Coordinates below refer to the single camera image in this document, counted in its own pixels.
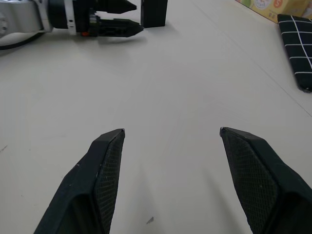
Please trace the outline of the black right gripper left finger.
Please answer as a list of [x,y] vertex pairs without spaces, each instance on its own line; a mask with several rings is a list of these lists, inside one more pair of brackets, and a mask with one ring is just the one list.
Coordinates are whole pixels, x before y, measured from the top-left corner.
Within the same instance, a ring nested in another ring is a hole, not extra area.
[[115,211],[124,129],[95,139],[65,175],[34,234],[109,234]]

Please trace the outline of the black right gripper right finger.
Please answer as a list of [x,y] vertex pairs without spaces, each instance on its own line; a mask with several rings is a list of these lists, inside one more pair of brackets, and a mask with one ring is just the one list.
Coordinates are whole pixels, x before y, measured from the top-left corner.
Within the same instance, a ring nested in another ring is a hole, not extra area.
[[312,234],[312,188],[268,142],[222,127],[234,188],[253,234]]

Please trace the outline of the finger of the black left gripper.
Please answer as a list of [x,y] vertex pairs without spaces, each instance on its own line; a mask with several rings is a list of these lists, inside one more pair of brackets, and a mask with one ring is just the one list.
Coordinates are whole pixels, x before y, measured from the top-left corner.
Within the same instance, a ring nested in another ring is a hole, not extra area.
[[137,10],[137,6],[128,0],[96,0],[94,9],[101,12],[129,12]]
[[99,37],[128,38],[144,30],[138,22],[129,19],[101,19],[99,23]]

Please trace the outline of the small black box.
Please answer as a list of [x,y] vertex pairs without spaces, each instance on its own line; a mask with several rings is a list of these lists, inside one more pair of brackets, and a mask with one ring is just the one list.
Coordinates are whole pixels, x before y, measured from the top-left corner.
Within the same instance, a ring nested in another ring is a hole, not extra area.
[[165,26],[167,5],[168,0],[141,0],[141,25],[144,28]]

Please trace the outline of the yellow printed cardboard box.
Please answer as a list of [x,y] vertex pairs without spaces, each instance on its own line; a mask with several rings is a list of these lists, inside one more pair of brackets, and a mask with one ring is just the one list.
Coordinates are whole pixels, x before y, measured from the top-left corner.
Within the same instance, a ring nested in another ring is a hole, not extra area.
[[277,23],[277,15],[292,15],[312,20],[312,0],[235,0]]

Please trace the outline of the black white-checked fabric pouch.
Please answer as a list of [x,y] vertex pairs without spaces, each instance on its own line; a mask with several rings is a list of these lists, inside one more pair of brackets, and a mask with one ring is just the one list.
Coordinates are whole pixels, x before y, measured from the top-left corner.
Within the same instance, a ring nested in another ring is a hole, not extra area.
[[279,14],[277,21],[296,84],[312,93],[312,19]]

